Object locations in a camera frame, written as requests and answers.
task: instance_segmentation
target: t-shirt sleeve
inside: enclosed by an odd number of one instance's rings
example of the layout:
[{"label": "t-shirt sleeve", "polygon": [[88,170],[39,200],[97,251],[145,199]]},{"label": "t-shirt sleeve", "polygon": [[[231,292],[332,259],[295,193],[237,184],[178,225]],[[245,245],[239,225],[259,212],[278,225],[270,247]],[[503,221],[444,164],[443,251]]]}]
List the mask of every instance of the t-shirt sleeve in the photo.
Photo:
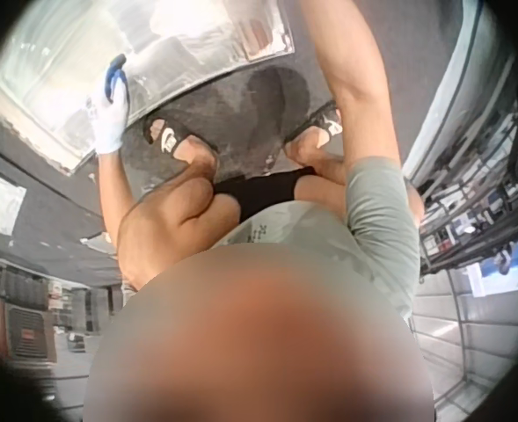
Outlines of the t-shirt sleeve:
[{"label": "t-shirt sleeve", "polygon": [[365,158],[351,170],[347,224],[376,287],[403,318],[409,317],[420,276],[420,238],[402,172],[391,160]]}]

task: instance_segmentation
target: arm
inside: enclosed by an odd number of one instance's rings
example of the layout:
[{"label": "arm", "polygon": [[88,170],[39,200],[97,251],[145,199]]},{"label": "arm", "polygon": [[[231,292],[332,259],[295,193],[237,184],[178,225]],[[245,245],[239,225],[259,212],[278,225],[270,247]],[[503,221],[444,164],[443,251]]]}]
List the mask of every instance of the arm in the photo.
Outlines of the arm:
[{"label": "arm", "polygon": [[376,40],[352,0],[301,0],[303,15],[343,120],[345,164],[369,156],[401,165],[390,92]]},{"label": "arm", "polygon": [[135,204],[120,156],[121,136],[128,123],[128,87],[118,79],[111,103],[104,93],[104,85],[100,84],[88,102],[88,108],[98,154],[102,216],[106,231],[117,248],[121,222]]},{"label": "arm", "polygon": [[119,151],[98,157],[98,186],[106,231],[117,248],[121,221],[135,204]]},{"label": "arm", "polygon": [[419,232],[401,172],[382,56],[352,0],[301,1],[343,120],[348,227],[375,287],[407,318],[420,273]]}]

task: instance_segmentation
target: blue object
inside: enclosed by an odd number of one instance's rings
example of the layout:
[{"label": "blue object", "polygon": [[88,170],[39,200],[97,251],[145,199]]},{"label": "blue object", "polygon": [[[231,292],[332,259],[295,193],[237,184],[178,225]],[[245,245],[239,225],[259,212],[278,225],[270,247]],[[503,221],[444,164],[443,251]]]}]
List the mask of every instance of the blue object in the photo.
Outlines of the blue object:
[{"label": "blue object", "polygon": [[126,55],[122,54],[117,56],[114,60],[111,61],[110,67],[106,72],[104,93],[106,98],[112,104],[113,100],[113,89],[116,86],[116,81],[121,79],[126,86],[128,86],[128,80],[126,79],[126,73],[122,70],[124,64],[126,64]]}]

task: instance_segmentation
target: wall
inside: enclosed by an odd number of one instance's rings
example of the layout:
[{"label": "wall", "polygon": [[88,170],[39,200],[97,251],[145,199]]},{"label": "wall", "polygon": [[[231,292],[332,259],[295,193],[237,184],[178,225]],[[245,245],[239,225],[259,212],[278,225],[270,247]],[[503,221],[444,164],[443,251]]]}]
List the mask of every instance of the wall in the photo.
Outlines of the wall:
[{"label": "wall", "polygon": [[465,270],[422,282],[410,324],[428,364],[439,420],[464,420],[518,357],[518,292],[475,298]]}]

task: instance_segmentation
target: foot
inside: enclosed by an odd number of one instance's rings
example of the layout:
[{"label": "foot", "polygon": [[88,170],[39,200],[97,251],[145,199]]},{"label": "foot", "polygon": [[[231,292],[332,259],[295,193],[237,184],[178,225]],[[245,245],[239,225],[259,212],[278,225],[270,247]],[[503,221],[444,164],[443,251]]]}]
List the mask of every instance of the foot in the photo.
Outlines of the foot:
[{"label": "foot", "polygon": [[329,133],[321,127],[309,127],[292,142],[284,146],[286,156],[303,166],[310,165],[312,160],[326,155],[321,148],[331,140]]},{"label": "foot", "polygon": [[[165,122],[162,119],[155,120],[150,128],[150,135],[154,142],[167,141],[167,137],[173,136],[167,130],[163,132]],[[159,134],[163,132],[161,139],[157,139]],[[189,135],[187,138],[180,140],[179,145],[172,155],[173,158],[185,163],[192,164],[194,162],[210,164],[214,168],[217,166],[217,157],[214,151],[200,138],[194,135]]]}]

